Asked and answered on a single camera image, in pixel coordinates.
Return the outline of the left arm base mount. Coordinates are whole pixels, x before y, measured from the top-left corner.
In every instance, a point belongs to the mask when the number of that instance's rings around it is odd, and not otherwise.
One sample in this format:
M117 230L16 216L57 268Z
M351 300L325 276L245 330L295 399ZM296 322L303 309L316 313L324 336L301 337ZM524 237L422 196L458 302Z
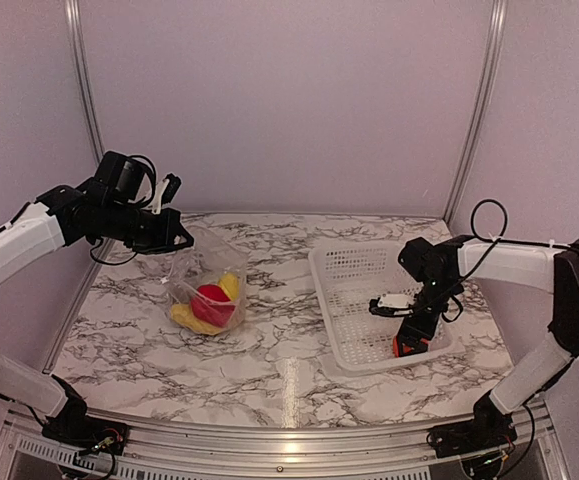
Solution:
M92 417L87 414L87 404L66 381L53 375L67 398L66 404L55 417L42 423L42 435L52 440L79 448L79 457L109 454L111 466L100 479L111 479L117 472L117 458L122 455L129 433L127 424Z

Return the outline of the aluminium front rail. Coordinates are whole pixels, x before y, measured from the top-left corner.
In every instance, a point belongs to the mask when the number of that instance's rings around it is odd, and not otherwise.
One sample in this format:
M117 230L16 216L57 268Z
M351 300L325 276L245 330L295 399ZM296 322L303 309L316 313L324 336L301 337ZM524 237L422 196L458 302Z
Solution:
M0 479L464 479L480 453L440 459L427 442L436 421L283 429L193 424L95 411L122 422L122 454L77 457L46 439L31 414L11 407L0 430Z

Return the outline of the yellow corn toy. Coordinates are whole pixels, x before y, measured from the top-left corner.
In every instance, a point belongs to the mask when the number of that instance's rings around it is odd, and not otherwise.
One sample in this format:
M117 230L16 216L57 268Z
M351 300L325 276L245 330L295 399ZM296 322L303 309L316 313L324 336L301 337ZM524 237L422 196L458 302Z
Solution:
M196 334L215 336L223 329L198 319L188 304L174 303L170 308L171 319Z

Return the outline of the orange pumpkin toy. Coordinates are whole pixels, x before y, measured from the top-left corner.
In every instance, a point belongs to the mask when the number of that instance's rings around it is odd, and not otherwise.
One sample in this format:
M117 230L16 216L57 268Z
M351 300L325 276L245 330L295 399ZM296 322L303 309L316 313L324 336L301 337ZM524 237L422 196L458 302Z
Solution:
M428 351L429 341L425 338L414 338L397 335L393 338L393 353L396 358L423 354Z

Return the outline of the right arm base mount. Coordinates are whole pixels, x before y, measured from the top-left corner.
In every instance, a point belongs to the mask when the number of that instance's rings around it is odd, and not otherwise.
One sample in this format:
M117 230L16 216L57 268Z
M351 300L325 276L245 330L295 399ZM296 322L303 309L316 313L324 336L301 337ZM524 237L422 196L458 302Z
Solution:
M516 440L512 415L501 413L488 394L475 403L471 420L434 426L426 437L437 458L485 451L461 461L469 479L497 479Z

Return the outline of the left aluminium frame post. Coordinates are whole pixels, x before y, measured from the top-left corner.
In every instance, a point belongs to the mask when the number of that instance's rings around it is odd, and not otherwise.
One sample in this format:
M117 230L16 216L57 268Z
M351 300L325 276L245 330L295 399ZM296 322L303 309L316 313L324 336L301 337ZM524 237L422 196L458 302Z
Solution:
M80 2L65 0L64 7L70 51L86 130L95 161L99 163L104 154L104 146L88 68Z

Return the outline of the clear zip top bag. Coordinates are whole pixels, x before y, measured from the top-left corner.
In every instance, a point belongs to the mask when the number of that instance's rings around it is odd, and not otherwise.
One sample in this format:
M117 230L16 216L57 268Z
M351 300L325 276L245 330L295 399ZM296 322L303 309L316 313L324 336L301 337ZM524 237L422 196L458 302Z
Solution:
M248 255L203 227L192 227L194 245L173 256L162 279L169 316L199 335L217 336L244 321Z

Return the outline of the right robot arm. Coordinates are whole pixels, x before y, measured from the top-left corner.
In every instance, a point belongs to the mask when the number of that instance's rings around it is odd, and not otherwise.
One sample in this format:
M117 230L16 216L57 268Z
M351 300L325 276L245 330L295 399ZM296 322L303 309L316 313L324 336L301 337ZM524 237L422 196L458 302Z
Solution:
M579 203L563 203L520 217L513 234L538 240L579 238ZM442 420L466 413L477 394L501 379L543 338L553 308L551 297L537 289L498 281L471 282L464 296L467 317L460 323L463 353L445 360L396 369L388 409L392 422ZM579 359L545 395L557 428L579 426Z

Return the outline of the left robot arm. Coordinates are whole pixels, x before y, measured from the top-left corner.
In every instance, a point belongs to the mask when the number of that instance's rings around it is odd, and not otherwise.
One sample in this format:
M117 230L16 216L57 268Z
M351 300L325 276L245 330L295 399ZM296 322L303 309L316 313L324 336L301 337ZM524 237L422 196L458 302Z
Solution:
M193 246L181 214L170 207L182 184L143 155L108 151L95 174L76 187L59 185L25 204L0 226L0 285L35 261L81 239L121 242L135 255L160 255ZM47 419L75 445L94 438L95 423L68 384L0 354L0 397Z

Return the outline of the red pepper toy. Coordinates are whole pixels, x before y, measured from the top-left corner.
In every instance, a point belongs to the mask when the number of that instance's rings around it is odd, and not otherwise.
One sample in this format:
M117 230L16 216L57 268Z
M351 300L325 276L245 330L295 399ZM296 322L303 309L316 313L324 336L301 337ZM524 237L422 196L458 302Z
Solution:
M217 327L225 327L235 310L223 290L214 284L201 285L190 306L198 319Z

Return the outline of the yellow pepper toy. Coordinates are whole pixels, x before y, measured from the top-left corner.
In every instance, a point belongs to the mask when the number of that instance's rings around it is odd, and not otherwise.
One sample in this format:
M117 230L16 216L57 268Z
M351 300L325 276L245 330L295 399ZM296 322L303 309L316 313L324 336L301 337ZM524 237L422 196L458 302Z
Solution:
M240 281L236 274L226 272L219 281L218 286L223 290L230 301L235 301L240 293Z

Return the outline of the right aluminium frame post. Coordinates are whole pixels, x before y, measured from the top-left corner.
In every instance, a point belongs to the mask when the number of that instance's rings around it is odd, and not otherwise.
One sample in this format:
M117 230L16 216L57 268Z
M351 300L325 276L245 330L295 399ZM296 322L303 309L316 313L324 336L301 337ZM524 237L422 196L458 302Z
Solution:
M507 10L507 1L495 0L492 2L483 63L476 89L474 106L461 149L458 167L443 213L443 220L447 225L452 223L458 212L468 177L475 161L480 134L491 101L499 67Z

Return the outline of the aluminium frame post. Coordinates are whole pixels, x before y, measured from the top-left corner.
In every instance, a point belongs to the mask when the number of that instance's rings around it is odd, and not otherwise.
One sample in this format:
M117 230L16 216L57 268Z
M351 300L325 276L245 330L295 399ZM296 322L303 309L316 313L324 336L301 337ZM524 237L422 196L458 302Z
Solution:
M65 0L64 7L70 51L86 130L95 161L99 163L104 154L104 146L88 68L80 2Z
M447 225L452 223L458 212L468 177L475 161L480 134L491 101L499 67L507 10L507 1L495 0L492 2L483 63L476 89L474 106L461 149L458 167L443 213L443 220Z

